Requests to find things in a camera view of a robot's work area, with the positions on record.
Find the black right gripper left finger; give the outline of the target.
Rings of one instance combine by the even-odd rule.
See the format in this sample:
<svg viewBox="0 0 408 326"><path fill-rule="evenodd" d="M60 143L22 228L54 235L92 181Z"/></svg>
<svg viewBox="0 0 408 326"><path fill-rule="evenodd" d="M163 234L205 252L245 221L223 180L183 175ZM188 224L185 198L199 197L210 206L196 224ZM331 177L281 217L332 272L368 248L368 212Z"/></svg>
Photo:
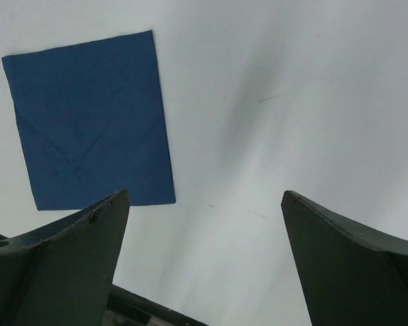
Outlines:
<svg viewBox="0 0 408 326"><path fill-rule="evenodd" d="M0 325L100 325L129 209L120 190L30 232L0 234Z"/></svg>

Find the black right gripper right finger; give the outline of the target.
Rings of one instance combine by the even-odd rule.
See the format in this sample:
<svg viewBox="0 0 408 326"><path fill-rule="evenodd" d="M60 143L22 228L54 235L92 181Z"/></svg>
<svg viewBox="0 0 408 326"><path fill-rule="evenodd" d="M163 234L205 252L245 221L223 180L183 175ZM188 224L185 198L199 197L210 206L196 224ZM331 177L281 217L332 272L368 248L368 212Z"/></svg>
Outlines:
<svg viewBox="0 0 408 326"><path fill-rule="evenodd" d="M281 207L312 325L408 325L408 240L294 191Z"/></svg>

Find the dark blue paper napkin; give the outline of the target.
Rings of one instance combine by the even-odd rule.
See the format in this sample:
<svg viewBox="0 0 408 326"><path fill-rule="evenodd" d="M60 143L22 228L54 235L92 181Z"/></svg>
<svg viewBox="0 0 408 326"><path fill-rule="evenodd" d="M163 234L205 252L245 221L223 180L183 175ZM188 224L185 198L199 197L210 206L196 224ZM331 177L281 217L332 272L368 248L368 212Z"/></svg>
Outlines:
<svg viewBox="0 0 408 326"><path fill-rule="evenodd" d="M176 201L152 31L4 56L40 211Z"/></svg>

